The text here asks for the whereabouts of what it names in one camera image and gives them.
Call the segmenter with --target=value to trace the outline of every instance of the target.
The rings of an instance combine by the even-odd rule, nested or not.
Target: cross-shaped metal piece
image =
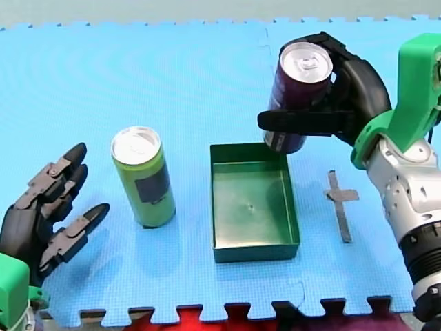
[[[340,234],[344,243],[351,243],[351,233],[349,232],[349,226],[347,225],[347,219],[345,209],[343,208],[343,202],[359,200],[358,192],[355,190],[341,190],[338,187],[336,171],[331,170],[328,173],[330,190],[326,191],[328,199],[334,202],[337,214],[338,227],[340,228]]]

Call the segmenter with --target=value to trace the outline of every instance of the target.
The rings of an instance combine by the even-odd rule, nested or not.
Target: blue foam mat
[[[68,217],[108,202],[111,210],[90,242],[45,282],[49,313],[64,327],[79,312],[103,309],[103,326],[130,324],[129,308],[154,308],[154,323],[178,321],[176,307],[202,305],[201,319],[225,319],[226,303],[250,303],[249,317],[275,316],[273,301],[290,301],[309,316],[321,299],[346,299],[347,314],[367,314],[367,297],[392,297],[410,311],[411,282],[377,192],[337,139],[308,138],[289,157],[302,243],[292,261],[216,265],[209,202],[209,145],[262,140],[256,115],[267,107],[279,47],[326,30],[370,60],[396,101],[400,44],[441,21],[360,18],[345,23],[199,21],[145,26],[104,23],[17,26],[0,32],[0,210],[25,190],[48,161],[74,144],[88,145],[88,180]],[[156,230],[134,222],[110,158],[121,128],[155,128],[164,143],[178,213]],[[441,137],[435,134],[435,147]],[[323,192],[335,169],[353,243],[343,244],[333,204]]]

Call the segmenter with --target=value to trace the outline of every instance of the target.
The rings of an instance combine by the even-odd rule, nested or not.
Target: green metal box
[[[291,259],[300,235],[286,155],[264,143],[211,145],[217,263]]]

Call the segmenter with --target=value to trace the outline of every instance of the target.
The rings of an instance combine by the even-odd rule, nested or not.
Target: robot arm
[[[394,110],[367,61],[324,32],[303,39],[328,51],[334,83],[307,111],[261,112],[258,125],[274,132],[335,135],[353,147],[351,161],[367,171],[380,193],[402,250],[414,284],[415,314],[432,320],[441,315],[441,172],[424,137],[441,111],[441,34],[423,34],[401,47]]]
[[[85,154],[80,143],[47,164],[6,211],[0,228],[0,330],[17,331],[24,321],[35,329],[34,309],[48,304],[40,288],[44,279],[88,242],[87,235],[110,209],[102,203],[67,228],[53,230],[72,210],[86,180]]]

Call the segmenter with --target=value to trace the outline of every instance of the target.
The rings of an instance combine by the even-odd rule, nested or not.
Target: red floor
[[[152,325],[150,317],[135,321],[125,331],[278,331],[277,320],[248,321],[248,308],[229,307],[228,320],[218,323],[199,321],[200,308],[178,310],[181,322],[176,325]],[[369,315],[365,317],[344,317],[341,314],[329,314],[319,319],[299,318],[292,328],[280,331],[410,331],[400,317],[392,314]]]

